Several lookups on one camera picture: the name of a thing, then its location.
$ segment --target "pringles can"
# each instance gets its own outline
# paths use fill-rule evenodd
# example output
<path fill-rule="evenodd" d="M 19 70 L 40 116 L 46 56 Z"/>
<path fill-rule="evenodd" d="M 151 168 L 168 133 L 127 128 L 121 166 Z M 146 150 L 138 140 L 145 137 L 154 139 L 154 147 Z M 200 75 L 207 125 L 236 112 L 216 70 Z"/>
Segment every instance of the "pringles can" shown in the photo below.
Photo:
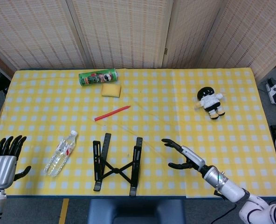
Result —
<path fill-rule="evenodd" d="M 79 74 L 79 83 L 81 86 L 112 81 L 117 81 L 117 73 L 115 69 L 106 69 Z"/>

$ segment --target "white robotic arm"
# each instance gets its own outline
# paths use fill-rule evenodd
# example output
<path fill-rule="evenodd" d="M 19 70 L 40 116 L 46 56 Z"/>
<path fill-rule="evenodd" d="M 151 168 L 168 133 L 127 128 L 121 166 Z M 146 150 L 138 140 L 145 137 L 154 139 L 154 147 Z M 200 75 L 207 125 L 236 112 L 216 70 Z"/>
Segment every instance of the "white robotic arm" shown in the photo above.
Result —
<path fill-rule="evenodd" d="M 180 146 L 170 139 L 162 139 L 162 141 L 166 146 L 175 148 L 186 157 L 186 163 L 169 163 L 170 167 L 175 169 L 194 168 L 223 197 L 233 203 L 244 203 L 239 216 L 245 224 L 276 224 L 276 204 L 268 205 L 260 197 L 237 186 L 223 172 L 220 173 L 215 166 L 207 166 L 205 161 L 188 147 Z"/>
<path fill-rule="evenodd" d="M 17 161 L 26 137 L 22 138 L 19 135 L 11 144 L 12 140 L 11 136 L 7 140 L 4 138 L 0 141 L 0 222 L 7 199 L 5 189 L 9 188 L 14 181 L 24 177 L 31 169 L 31 166 L 28 166 L 23 172 L 15 174 Z"/>

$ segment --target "plush toy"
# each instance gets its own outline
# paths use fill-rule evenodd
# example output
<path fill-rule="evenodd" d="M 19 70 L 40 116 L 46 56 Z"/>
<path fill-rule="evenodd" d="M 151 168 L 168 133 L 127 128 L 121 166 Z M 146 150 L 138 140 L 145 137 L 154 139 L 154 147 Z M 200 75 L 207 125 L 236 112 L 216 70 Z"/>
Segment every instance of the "plush toy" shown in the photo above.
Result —
<path fill-rule="evenodd" d="M 225 111 L 221 107 L 219 99 L 223 97 L 222 93 L 215 94 L 212 87 L 203 87 L 197 93 L 199 102 L 195 105 L 196 108 L 202 107 L 207 111 L 211 119 L 217 119 L 223 116 Z"/>

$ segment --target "table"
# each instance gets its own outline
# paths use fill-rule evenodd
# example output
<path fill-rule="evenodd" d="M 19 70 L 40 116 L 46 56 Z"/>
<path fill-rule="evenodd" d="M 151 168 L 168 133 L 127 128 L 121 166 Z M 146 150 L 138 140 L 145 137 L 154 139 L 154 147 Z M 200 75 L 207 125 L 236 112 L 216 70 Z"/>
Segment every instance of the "table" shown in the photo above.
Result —
<path fill-rule="evenodd" d="M 195 170 L 174 170 L 168 162 L 184 162 L 161 138 L 186 145 L 234 182 L 260 196 L 276 196 L 276 153 L 250 68 L 241 69 L 119 69 L 120 98 L 102 97 L 102 85 L 81 87 L 78 74 L 91 70 L 17 71 L 0 119 L 0 140 L 27 136 L 17 172 L 30 173 L 7 190 L 16 196 L 126 196 L 129 184 L 120 175 L 103 180 L 94 192 L 92 141 L 111 133 L 107 160 L 122 167 L 132 160 L 136 137 L 143 137 L 138 196 L 212 197 Z M 211 120 L 194 109 L 197 91 L 212 86 L 226 96 L 226 114 Z M 94 118 L 119 107 L 114 116 Z M 76 148 L 61 173 L 43 169 L 58 142 L 77 130 Z"/>

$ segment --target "red marker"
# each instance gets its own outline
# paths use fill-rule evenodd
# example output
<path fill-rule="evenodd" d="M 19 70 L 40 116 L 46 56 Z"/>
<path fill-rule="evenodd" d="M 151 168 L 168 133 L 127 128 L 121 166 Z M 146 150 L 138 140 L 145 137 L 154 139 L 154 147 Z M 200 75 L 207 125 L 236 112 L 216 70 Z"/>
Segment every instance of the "red marker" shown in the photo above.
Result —
<path fill-rule="evenodd" d="M 124 106 L 124 107 L 119 108 L 119 109 L 117 109 L 117 110 L 114 110 L 114 111 L 112 111 L 112 112 L 110 112 L 110 113 L 107 113 L 107 114 L 104 114 L 104 115 L 102 115 L 102 116 L 100 116 L 100 117 L 95 118 L 95 121 L 98 121 L 98 120 L 101 120 L 101 119 L 103 119 L 103 118 L 109 117 L 109 116 L 111 116 L 111 115 L 113 115 L 113 114 L 116 114 L 116 113 L 118 113 L 118 112 L 121 112 L 121 111 L 123 111 L 123 110 L 126 110 L 126 109 L 128 109 L 128 108 L 130 108 L 130 107 L 131 107 L 131 106 Z"/>

